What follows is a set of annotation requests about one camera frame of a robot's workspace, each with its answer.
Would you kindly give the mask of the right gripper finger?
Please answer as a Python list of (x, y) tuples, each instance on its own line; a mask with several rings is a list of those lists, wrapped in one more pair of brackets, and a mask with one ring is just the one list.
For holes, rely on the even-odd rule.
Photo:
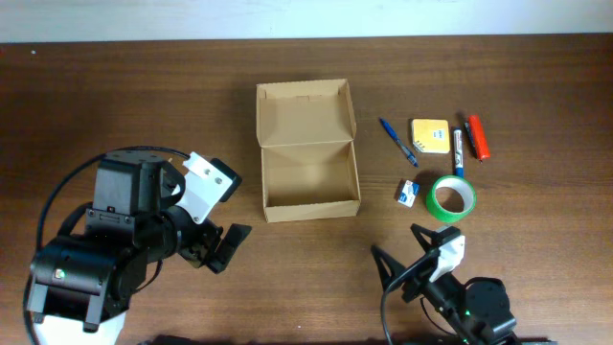
[(371, 246), (380, 283), (384, 291), (394, 291), (404, 283), (406, 267), (377, 245)]
[(442, 243), (441, 234), (436, 231), (426, 229), (417, 224), (412, 224), (410, 229), (425, 252), (438, 248)]

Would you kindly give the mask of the green tape roll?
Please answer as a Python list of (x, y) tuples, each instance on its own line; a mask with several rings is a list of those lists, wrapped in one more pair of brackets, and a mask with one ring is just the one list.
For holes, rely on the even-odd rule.
[[(448, 188), (456, 192), (463, 200), (464, 209), (461, 212), (449, 211), (437, 200), (437, 191)], [(446, 175), (439, 178), (432, 189), (426, 195), (426, 208), (437, 220), (445, 223), (453, 223), (469, 215), (477, 202), (476, 191), (465, 179), (456, 175)]]

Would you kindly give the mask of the yellow sticky note pad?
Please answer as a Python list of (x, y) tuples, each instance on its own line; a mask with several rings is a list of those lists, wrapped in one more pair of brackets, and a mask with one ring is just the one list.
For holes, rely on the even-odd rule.
[(411, 122), (414, 147), (422, 153), (450, 152), (450, 133), (447, 120), (414, 119)]

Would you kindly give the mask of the red utility knife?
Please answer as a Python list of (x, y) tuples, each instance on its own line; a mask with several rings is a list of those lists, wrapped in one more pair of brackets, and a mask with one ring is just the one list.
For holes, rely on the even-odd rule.
[(483, 162), (490, 159), (488, 141), (483, 129), (483, 125), (478, 115), (470, 115), (465, 122), (468, 137), (474, 148), (476, 158)]

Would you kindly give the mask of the brown cardboard box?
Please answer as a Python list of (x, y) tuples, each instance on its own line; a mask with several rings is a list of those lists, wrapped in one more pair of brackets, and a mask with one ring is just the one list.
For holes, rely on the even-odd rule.
[(356, 216), (361, 193), (349, 82), (261, 83), (256, 93), (266, 221)]

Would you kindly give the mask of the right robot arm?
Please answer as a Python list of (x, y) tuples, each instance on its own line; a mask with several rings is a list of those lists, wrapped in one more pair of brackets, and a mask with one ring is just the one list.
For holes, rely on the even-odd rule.
[(464, 344), (517, 344), (516, 318), (504, 283), (489, 277), (474, 277), (461, 283), (453, 275), (465, 255), (461, 230), (444, 226), (433, 231), (413, 224), (411, 232), (424, 255), (409, 266), (380, 247), (371, 247), (383, 289), (380, 319), (386, 341), (393, 342), (386, 320), (386, 300), (400, 288), (405, 303), (417, 298), (428, 301)]

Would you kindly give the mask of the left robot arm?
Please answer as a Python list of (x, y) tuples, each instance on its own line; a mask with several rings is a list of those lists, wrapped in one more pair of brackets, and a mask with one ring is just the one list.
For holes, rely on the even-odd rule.
[(229, 229), (208, 218), (241, 177), (214, 158), (183, 153), (185, 173), (169, 149), (136, 146), (99, 154), (62, 179), (96, 166), (92, 200), (78, 206), (48, 243), (38, 241), (23, 297), (33, 344), (113, 344), (133, 295), (151, 284), (148, 265), (180, 255), (194, 268), (224, 271), (248, 225)]

